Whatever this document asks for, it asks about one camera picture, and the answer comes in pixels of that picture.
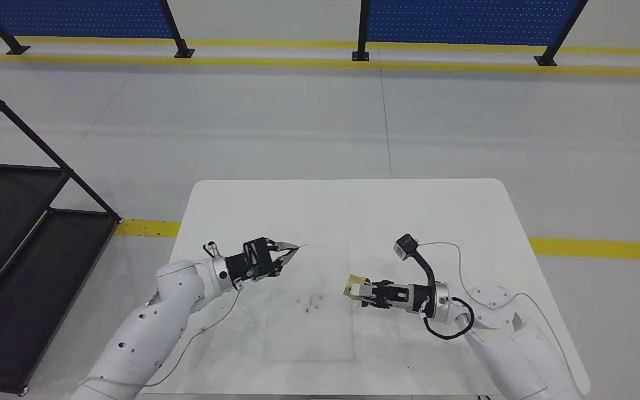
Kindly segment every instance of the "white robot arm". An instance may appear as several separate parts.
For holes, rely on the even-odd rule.
[[[225,292],[241,290],[242,281],[280,275],[299,249],[290,243],[260,238],[245,243],[242,253],[225,258],[215,243],[203,247],[209,258],[178,261],[157,271],[158,291],[125,319],[72,400],[135,399],[173,351],[191,313]],[[272,260],[271,252],[286,253]],[[198,265],[206,270],[204,279],[211,287],[206,296]]]
[[[427,330],[444,340],[464,336],[485,367],[489,377],[507,400],[581,400],[582,395],[564,358],[528,316],[517,309],[513,296],[498,286],[474,288],[456,297],[446,284],[436,282],[429,264],[418,253],[418,243],[404,235],[394,247],[402,260],[415,259],[427,274],[428,284],[396,285],[391,281],[371,282],[351,276],[345,295],[363,306],[402,308],[418,313]],[[477,305],[474,312],[469,303]],[[460,331],[441,335],[430,321],[455,322]],[[484,340],[480,330],[508,329],[500,338]]]

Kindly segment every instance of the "transparent sheet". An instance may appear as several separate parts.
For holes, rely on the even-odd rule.
[[[348,276],[345,243],[300,249],[269,299],[266,361],[354,359],[352,305],[342,294]]]

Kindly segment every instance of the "small object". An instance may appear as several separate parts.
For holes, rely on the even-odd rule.
[[[353,300],[361,300],[360,288],[366,283],[366,278],[356,275],[349,275],[347,285],[344,288],[343,294]]]

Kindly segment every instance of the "black metal rack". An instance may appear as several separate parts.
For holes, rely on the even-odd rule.
[[[173,39],[176,42],[176,46],[178,47],[178,52],[176,53],[175,58],[191,58],[193,56],[193,53],[195,52],[195,49],[190,49],[187,46],[186,40],[184,40],[180,35],[180,31],[178,30],[178,25],[176,24],[176,21],[173,18],[173,13],[171,12],[171,7],[169,6],[168,0],[154,0],[154,1],[157,1],[157,3],[160,5],[160,9],[162,10],[164,19],[166,20],[167,25],[169,27],[169,31],[171,32],[171,39]],[[18,40],[15,38],[15,36],[9,33],[9,30],[4,29],[2,26],[0,26],[0,38],[2,38],[10,48],[9,52],[7,52],[8,55],[20,55],[30,48],[30,46],[21,45],[18,42]]]
[[[0,391],[24,395],[120,216],[0,100],[58,167],[0,165]],[[69,180],[105,211],[51,207]]]
[[[555,42],[549,45],[545,52],[541,56],[534,56],[539,66],[549,67],[556,66],[556,62],[553,60],[555,55],[560,50],[562,43],[567,38],[567,35],[573,28],[573,25],[580,17],[582,10],[587,5],[588,0],[578,0],[578,4],[571,11],[567,22],[564,24]],[[369,52],[366,51],[367,47],[367,35],[369,32],[369,13],[371,8],[371,0],[360,0],[360,21],[358,27],[358,49],[351,53],[352,61],[369,61]]]

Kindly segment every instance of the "concrete floor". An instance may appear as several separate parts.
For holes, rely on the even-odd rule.
[[[0,65],[0,98],[125,217],[181,219],[202,179],[493,177],[530,236],[635,241],[639,89],[603,77]],[[0,163],[50,164],[6,119]],[[73,187],[56,205],[95,208]],[[58,398],[86,375],[172,245],[111,241],[28,398]],[[590,375],[586,398],[637,398],[640,262],[539,261]]]

